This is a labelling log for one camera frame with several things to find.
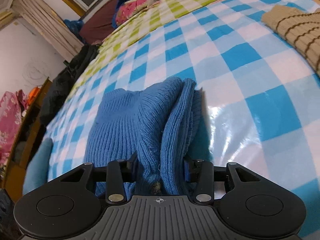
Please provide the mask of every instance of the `black circular pad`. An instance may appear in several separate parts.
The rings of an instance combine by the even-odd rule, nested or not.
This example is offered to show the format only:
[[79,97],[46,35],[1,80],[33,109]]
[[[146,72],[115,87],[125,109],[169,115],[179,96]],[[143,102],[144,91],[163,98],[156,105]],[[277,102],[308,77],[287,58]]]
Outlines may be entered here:
[[281,200],[269,195],[253,196],[245,205],[253,214],[259,216],[274,216],[283,209]]
[[302,200],[270,181],[239,182],[221,198],[218,212],[230,228],[253,238],[296,233],[306,217]]
[[58,217],[72,210],[75,203],[66,196],[54,195],[39,201],[37,209],[41,214],[48,217]]
[[49,182],[24,195],[13,213],[19,227],[31,237],[64,239],[97,222],[101,205],[79,182]]

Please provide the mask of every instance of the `folded sweater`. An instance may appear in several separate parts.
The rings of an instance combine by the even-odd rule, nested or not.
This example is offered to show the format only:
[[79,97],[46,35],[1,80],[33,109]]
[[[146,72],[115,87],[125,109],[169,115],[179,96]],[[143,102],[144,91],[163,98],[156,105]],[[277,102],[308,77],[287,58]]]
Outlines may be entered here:
[[[137,151],[132,194],[187,194],[182,159],[193,140],[200,116],[201,95],[192,79],[171,77],[144,91],[116,89],[105,93],[89,133],[85,161],[96,167],[129,159]],[[97,184],[96,195],[105,192]]]
[[275,5],[261,21],[290,43],[319,75],[320,11],[304,13],[297,8]]

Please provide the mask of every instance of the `colorful blanket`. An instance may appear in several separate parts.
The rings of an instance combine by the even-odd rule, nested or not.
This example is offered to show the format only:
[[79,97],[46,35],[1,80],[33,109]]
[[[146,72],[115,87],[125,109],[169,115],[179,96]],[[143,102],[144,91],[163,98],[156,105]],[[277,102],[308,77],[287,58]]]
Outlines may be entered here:
[[156,28],[214,1],[216,0],[161,0],[154,7],[140,11],[104,40],[98,57],[90,63],[85,72],[77,80],[68,99],[74,95],[75,91],[88,78],[105,67],[130,45]]
[[209,135],[196,135],[193,157],[238,162],[296,193],[308,212],[300,236],[320,239],[320,80],[261,23],[275,4],[319,7],[312,0],[212,3],[157,28],[92,74],[47,127],[54,142],[49,179],[83,163],[105,91],[188,77],[203,89]]

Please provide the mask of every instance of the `green checkered blanket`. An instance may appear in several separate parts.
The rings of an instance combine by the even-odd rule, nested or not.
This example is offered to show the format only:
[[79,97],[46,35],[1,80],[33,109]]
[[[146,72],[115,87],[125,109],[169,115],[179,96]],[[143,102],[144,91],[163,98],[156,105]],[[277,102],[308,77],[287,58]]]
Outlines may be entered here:
[[214,1],[216,0],[160,0],[140,11],[104,40],[99,55],[79,77],[68,98],[91,76],[151,31]]

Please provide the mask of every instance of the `teal pillow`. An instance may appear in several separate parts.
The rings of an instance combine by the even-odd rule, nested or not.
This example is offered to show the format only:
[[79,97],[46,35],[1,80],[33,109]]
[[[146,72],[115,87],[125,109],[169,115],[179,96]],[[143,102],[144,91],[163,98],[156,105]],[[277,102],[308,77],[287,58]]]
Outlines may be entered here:
[[51,138],[46,138],[40,145],[35,156],[28,165],[26,176],[23,183],[22,194],[42,186],[47,182],[49,159],[52,151],[53,142]]

